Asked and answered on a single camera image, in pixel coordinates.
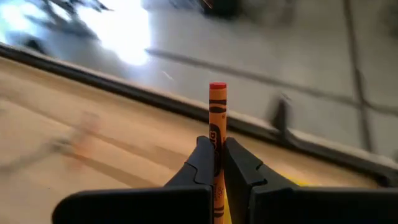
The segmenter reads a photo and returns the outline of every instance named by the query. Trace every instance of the crayon tip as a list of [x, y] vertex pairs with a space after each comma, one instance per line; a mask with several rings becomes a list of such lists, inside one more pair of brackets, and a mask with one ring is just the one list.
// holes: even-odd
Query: crayon tip
[[214, 82], [210, 83], [211, 90], [220, 90], [226, 88], [226, 83]]

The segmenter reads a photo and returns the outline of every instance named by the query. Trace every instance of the crayon wrapper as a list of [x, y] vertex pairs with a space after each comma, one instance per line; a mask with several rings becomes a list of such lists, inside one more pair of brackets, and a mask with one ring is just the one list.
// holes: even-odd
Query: crayon wrapper
[[215, 149], [214, 216], [215, 223], [223, 223], [224, 214], [224, 142], [226, 139], [226, 88], [210, 90], [209, 138]]

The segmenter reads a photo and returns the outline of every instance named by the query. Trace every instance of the wood grain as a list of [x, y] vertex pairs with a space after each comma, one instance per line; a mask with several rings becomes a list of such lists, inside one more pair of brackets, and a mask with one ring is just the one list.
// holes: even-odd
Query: wood grain
[[[0, 167], [56, 145], [85, 113], [99, 118], [88, 152], [55, 152], [0, 175], [0, 222], [50, 223], [56, 203], [85, 189], [161, 186], [193, 151], [206, 124], [0, 59]], [[287, 177], [310, 185], [376, 187], [369, 178], [236, 134]], [[83, 166], [72, 169], [79, 161]]]

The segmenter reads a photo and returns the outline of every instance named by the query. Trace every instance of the wooden board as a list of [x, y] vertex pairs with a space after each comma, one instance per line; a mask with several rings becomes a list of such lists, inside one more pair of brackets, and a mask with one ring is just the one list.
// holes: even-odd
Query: wooden board
[[[69, 138], [85, 114], [87, 151], [53, 153], [0, 174], [0, 223], [50, 223], [54, 206], [86, 189], [155, 187], [193, 151], [206, 124], [0, 58], [0, 167]], [[282, 175], [319, 186], [376, 187], [333, 164], [228, 133]], [[80, 161], [81, 167], [72, 166]]]

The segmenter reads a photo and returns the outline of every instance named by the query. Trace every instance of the gray floor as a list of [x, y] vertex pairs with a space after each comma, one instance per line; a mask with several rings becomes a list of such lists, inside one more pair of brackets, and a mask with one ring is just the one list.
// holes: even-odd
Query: gray floor
[[[113, 14], [81, 12], [99, 40], [38, 26], [26, 16], [10, 19], [4, 6], [11, 4], [4, 3], [2, 41], [19, 45], [34, 36], [59, 59], [202, 102], [207, 102], [209, 82], [227, 82], [230, 110], [260, 119], [266, 119], [272, 99], [284, 93], [294, 109], [291, 128], [364, 147], [342, 1], [300, 0], [294, 20], [285, 24], [275, 14], [263, 16], [250, 7], [245, 14], [255, 17], [228, 22], [205, 18], [192, 5], [176, 9], [165, 1], [145, 0], [118, 7], [116, 2]], [[373, 37], [378, 35], [372, 30], [381, 8], [377, 2], [382, 1], [353, 1], [354, 21], [365, 97], [373, 105], [368, 110], [375, 151], [393, 157], [398, 51], [393, 40]], [[26, 14], [28, 7], [20, 8], [13, 10]]]

